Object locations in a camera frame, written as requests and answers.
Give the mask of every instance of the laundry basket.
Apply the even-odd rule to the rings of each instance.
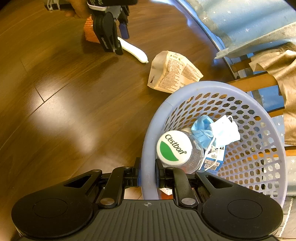
[[[285,150],[268,113],[249,95],[231,85],[201,81],[182,87],[158,108],[148,127],[142,151],[144,199],[158,199],[155,184],[156,143],[166,131],[191,127],[198,117],[214,121],[232,115],[240,141],[226,146],[218,176],[269,195],[283,206],[286,191]]]

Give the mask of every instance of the plastic bottle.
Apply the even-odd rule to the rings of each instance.
[[[158,140],[156,152],[164,167],[178,167],[191,174],[203,159],[200,142],[189,132],[168,131]]]

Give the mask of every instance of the ribbed gray panel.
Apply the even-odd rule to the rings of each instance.
[[[193,210],[173,200],[123,200],[118,208],[101,210],[85,229],[63,241],[226,241],[208,229]],[[269,237],[266,241],[275,241]]]

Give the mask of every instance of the bottle cap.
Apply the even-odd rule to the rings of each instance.
[[[189,160],[192,144],[189,137],[181,131],[168,131],[158,140],[156,152],[166,165],[178,167]]]

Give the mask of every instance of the human hand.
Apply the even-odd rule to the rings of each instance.
[[[91,15],[87,0],[67,0],[74,10],[66,10],[66,17],[88,18]]]

